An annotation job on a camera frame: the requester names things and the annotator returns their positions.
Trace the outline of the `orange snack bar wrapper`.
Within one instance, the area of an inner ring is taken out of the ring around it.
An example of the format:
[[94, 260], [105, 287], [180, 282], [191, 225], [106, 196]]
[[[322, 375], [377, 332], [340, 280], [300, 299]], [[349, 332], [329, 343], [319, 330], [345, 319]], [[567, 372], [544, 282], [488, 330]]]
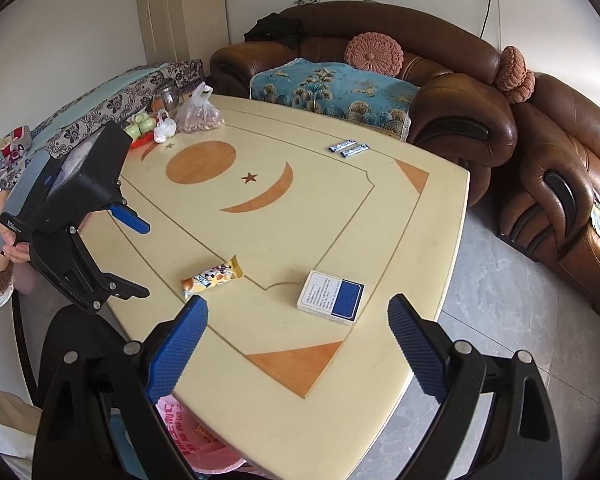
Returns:
[[224, 261], [213, 268], [195, 274], [182, 281], [182, 292], [185, 300], [199, 295], [205, 290], [238, 280], [244, 275], [237, 256]]

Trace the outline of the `white blue cigarette box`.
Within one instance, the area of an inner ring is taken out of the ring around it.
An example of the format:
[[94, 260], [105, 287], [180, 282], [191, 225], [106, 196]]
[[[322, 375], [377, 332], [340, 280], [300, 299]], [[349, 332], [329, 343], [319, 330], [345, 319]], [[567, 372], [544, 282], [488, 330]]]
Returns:
[[297, 300], [300, 311], [351, 325], [358, 317], [363, 284], [312, 270]]

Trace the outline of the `pink trash bag bin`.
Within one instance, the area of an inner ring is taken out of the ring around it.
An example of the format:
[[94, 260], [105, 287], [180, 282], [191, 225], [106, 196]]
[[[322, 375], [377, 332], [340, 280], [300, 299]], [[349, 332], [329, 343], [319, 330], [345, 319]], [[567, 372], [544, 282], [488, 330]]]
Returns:
[[215, 437], [174, 396], [163, 396], [156, 408], [176, 447], [197, 474], [227, 474], [245, 465], [242, 457]]

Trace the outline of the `red plastic tray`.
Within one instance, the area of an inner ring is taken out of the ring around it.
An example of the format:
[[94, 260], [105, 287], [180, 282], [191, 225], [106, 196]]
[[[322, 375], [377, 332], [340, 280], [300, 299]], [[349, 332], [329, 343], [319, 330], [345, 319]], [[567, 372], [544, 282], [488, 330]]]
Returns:
[[141, 148], [144, 145], [151, 144], [152, 142], [154, 142], [154, 133], [149, 131], [134, 140], [131, 143], [130, 149], [135, 150], [136, 148]]

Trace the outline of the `floral bed cover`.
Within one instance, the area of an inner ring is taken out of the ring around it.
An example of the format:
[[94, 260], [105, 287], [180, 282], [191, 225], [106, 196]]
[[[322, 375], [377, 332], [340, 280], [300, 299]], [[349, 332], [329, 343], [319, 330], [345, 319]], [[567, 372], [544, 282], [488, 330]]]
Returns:
[[22, 126], [0, 141], [0, 192], [10, 190], [39, 150], [58, 158], [112, 120], [123, 124], [149, 106], [168, 79], [180, 90], [193, 89], [204, 79], [199, 58], [142, 65], [115, 76], [61, 107], [35, 128]]

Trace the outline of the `small white plastic bag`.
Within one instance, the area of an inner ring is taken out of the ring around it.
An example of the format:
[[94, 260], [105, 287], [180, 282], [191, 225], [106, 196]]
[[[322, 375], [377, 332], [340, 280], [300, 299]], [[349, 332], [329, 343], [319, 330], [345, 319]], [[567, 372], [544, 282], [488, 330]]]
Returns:
[[166, 110], [158, 110], [156, 116], [156, 125], [154, 128], [154, 141], [163, 144], [178, 130], [178, 124], [171, 118]]

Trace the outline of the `glass jar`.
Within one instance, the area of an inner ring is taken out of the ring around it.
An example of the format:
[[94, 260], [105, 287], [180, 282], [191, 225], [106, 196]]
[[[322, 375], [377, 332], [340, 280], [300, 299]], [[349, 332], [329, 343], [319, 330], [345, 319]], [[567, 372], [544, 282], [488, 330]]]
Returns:
[[172, 78], [166, 78], [155, 90], [152, 109], [155, 112], [166, 110], [170, 113], [178, 108], [180, 99], [180, 88]]

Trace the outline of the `clear bag of nuts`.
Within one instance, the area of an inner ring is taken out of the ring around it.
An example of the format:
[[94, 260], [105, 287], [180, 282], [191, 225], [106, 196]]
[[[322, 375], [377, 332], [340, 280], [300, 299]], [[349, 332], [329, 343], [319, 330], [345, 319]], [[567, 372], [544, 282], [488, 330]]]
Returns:
[[176, 113], [179, 132], [209, 131], [224, 125], [220, 111], [211, 103], [213, 89], [202, 82]]

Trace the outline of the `beige wooden table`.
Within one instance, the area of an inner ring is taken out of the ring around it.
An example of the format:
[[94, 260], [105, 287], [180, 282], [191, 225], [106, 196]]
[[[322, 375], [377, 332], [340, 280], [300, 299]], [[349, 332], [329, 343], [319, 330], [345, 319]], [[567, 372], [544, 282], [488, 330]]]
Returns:
[[[149, 289], [109, 303], [134, 339], [181, 310], [183, 280], [236, 255], [244, 275], [204, 293], [208, 327], [175, 397], [275, 478], [347, 478], [412, 378], [388, 302], [403, 294], [425, 318], [439, 314], [468, 172], [343, 120], [215, 103], [223, 127], [128, 155], [122, 192], [148, 234], [96, 212], [81, 236], [102, 270]], [[370, 149], [328, 150], [349, 139]], [[297, 308], [312, 270], [365, 286], [353, 324]]]

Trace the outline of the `cream wardrobe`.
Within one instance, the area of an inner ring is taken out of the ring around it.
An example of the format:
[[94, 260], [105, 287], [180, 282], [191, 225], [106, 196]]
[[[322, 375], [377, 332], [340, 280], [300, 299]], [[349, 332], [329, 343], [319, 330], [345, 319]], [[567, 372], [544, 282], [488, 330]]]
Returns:
[[210, 58], [230, 44], [226, 0], [136, 0], [147, 62], [199, 60], [210, 75]]

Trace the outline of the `silver gum pack right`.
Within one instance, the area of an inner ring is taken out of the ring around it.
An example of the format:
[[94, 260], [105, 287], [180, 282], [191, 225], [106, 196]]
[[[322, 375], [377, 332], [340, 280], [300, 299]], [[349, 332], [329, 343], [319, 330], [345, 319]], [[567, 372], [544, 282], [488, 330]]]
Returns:
[[349, 158], [351, 156], [364, 153], [368, 151], [370, 147], [367, 144], [355, 144], [350, 148], [346, 148], [345, 150], [340, 152], [340, 155], [343, 158]]

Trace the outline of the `silver gum pack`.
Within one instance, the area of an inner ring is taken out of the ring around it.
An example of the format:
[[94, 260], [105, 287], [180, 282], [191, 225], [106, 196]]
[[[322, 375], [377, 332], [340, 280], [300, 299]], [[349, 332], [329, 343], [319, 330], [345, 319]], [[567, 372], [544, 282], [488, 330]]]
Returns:
[[340, 155], [343, 158], [349, 158], [351, 156], [364, 153], [368, 151], [370, 147], [367, 144], [355, 144], [350, 148], [346, 148], [345, 150], [340, 152]]
[[338, 153], [338, 152], [341, 152], [341, 151], [343, 151], [343, 150], [346, 150], [347, 148], [352, 148], [352, 146], [355, 146], [355, 144], [356, 144], [356, 141], [355, 141], [355, 140], [351, 140], [351, 139], [349, 139], [349, 140], [344, 140], [344, 141], [341, 141], [341, 142], [339, 142], [339, 143], [332, 144], [332, 145], [331, 145], [331, 146], [328, 148], [328, 150], [329, 150], [330, 152], [332, 152], [332, 153]]

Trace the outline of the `silver gum pack left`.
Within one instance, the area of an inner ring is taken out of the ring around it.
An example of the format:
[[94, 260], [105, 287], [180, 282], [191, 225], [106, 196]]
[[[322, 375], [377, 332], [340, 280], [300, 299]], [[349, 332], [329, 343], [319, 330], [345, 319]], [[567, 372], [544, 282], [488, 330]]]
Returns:
[[339, 142], [339, 143], [332, 144], [332, 145], [331, 145], [331, 146], [328, 148], [328, 150], [329, 150], [330, 152], [332, 152], [332, 153], [338, 153], [338, 152], [341, 152], [341, 151], [343, 151], [343, 150], [346, 150], [347, 148], [352, 148], [352, 146], [355, 146], [355, 144], [356, 144], [356, 141], [355, 141], [355, 140], [351, 140], [351, 139], [349, 139], [349, 140], [344, 140], [344, 141], [341, 141], [341, 142]]

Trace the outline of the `brown leather long sofa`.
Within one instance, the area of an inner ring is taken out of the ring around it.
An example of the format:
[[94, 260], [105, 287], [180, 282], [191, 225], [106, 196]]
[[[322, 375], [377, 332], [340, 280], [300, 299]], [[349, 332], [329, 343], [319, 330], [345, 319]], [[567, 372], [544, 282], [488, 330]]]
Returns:
[[512, 156], [517, 130], [496, 85], [504, 56], [441, 18], [369, 1], [294, 6], [210, 60], [215, 90], [356, 122], [456, 162], [468, 203]]

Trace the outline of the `blue floral sofa cover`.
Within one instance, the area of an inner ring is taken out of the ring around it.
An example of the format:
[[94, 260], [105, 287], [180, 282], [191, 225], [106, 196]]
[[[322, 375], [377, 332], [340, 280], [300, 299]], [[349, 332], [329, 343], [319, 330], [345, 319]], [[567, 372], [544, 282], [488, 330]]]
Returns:
[[338, 62], [294, 60], [254, 75], [250, 99], [356, 122], [405, 141], [418, 88]]

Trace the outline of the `pink cushion on sofa corner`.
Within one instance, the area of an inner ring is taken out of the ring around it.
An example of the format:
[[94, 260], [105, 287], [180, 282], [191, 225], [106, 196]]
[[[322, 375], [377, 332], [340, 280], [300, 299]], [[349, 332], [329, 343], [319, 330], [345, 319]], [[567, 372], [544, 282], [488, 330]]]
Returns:
[[521, 50], [507, 46], [502, 51], [494, 84], [509, 104], [520, 104], [531, 98], [535, 88], [535, 74], [528, 69]]

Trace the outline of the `pink round cushion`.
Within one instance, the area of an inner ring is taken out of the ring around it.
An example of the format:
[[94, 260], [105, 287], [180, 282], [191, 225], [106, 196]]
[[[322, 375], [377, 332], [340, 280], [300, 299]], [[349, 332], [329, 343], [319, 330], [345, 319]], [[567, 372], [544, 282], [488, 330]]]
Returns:
[[363, 32], [344, 50], [344, 62], [357, 70], [394, 77], [400, 73], [404, 53], [400, 44], [380, 32]]

